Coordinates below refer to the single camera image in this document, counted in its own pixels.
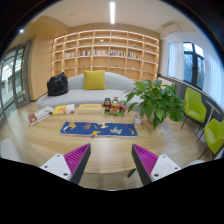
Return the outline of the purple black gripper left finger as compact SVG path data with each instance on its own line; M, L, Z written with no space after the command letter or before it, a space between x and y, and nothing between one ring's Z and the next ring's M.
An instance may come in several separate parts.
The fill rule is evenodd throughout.
M91 154L91 144L85 144L69 153L55 154L41 169L72 183L79 184Z

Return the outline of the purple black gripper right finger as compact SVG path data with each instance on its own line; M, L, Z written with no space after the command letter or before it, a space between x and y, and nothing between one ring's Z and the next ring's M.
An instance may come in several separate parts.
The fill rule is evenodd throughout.
M180 170L180 167L168 156L157 156L136 144L132 145L132 157L143 185Z

